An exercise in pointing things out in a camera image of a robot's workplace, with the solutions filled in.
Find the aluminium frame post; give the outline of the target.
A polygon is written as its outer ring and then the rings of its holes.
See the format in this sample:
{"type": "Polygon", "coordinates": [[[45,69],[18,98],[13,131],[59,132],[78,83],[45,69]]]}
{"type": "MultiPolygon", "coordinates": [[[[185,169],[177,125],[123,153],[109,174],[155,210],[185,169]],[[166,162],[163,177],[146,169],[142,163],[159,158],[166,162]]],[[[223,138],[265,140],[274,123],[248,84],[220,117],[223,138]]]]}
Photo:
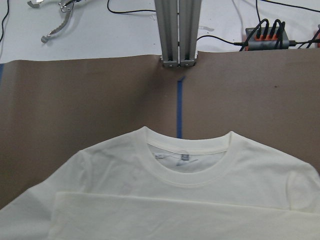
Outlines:
{"type": "Polygon", "coordinates": [[[163,66],[193,67],[197,60],[202,1],[156,0],[154,3],[163,66]]]}

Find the metal reacher grabber tool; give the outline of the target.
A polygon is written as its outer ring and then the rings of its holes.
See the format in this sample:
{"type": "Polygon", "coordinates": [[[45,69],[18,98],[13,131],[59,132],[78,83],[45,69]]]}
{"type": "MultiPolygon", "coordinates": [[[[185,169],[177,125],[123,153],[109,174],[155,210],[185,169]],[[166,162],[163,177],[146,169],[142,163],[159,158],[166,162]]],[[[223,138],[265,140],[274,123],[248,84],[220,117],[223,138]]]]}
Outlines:
{"type": "Polygon", "coordinates": [[[72,13],[74,11],[74,7],[77,3],[81,3],[82,0],[59,0],[57,2],[59,11],[62,13],[63,21],[56,27],[50,30],[46,35],[43,35],[40,41],[43,44],[46,44],[49,40],[59,34],[68,24],[72,13]]]}

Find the cream long-sleeve cat shirt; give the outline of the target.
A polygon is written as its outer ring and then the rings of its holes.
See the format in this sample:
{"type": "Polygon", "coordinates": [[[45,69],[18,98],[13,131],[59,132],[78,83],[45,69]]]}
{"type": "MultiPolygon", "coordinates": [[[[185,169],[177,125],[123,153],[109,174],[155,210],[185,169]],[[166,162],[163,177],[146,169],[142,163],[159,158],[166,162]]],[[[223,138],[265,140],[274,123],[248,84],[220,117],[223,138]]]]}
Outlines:
{"type": "Polygon", "coordinates": [[[73,155],[0,211],[3,240],[317,240],[320,177],[234,132],[143,127],[73,155]]]}

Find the grey orange USB hub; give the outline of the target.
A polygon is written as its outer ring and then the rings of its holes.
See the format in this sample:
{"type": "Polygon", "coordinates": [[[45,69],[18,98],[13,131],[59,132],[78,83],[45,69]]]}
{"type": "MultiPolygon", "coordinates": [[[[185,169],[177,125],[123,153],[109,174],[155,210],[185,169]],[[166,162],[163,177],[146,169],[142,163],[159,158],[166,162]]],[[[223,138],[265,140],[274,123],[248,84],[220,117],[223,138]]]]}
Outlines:
{"type": "Polygon", "coordinates": [[[276,19],[272,26],[268,19],[261,20],[256,27],[245,29],[244,45],[240,51],[284,50],[296,43],[289,40],[286,23],[276,19]]]}

